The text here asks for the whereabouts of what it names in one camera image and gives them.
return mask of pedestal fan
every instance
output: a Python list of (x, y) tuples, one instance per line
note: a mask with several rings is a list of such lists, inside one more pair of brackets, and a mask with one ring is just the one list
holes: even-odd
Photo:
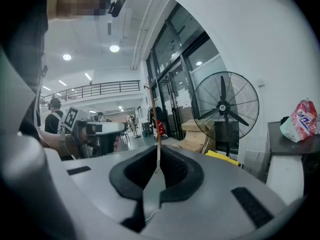
[[(259, 99), (252, 84), (234, 72), (217, 72), (205, 78), (192, 97), (192, 115), (197, 126), (208, 137), (226, 143), (230, 155), (230, 142), (247, 135), (259, 115)], [(215, 131), (204, 131), (208, 121)]]

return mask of black shirt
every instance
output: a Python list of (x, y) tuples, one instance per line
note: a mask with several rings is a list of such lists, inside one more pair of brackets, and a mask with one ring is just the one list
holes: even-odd
[[(60, 117), (64, 115), (62, 111), (55, 111)], [(51, 134), (60, 134), (60, 129), (58, 132), (59, 119), (54, 116), (52, 113), (49, 114), (45, 119), (44, 131)]]
[[(44, 53), (44, 37), (48, 30), (47, 0), (12, 0), (14, 7), (3, 8), (1, 43), (8, 60), (24, 80), (37, 93), (39, 75), (42, 72), (41, 57)], [(20, 126), (23, 134), (39, 139), (34, 127), (35, 100), (30, 104)]]

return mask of railing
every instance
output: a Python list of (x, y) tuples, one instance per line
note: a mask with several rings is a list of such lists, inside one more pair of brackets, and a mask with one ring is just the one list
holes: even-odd
[(55, 92), (47, 96), (40, 96), (39, 104), (42, 108), (47, 107), (53, 97), (58, 98), (61, 102), (72, 101), (76, 99), (140, 91), (140, 80), (102, 82), (92, 85), (85, 85)]

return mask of detergent bag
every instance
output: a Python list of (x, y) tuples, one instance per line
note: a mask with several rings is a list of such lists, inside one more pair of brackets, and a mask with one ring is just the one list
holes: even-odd
[(313, 102), (300, 101), (295, 111), (280, 126), (280, 130), (284, 136), (295, 143), (317, 134), (317, 111)]

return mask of metal railing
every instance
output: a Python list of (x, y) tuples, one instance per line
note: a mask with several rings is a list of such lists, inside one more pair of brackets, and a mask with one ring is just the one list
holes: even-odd
[(72, 101), (76, 99), (126, 93), (140, 91), (140, 80), (132, 81), (117, 81), (117, 82), (102, 82), (92, 85), (79, 86), (62, 91), (55, 92), (47, 96), (40, 96), (39, 104), (42, 108), (47, 107), (53, 97), (58, 98), (61, 102)]

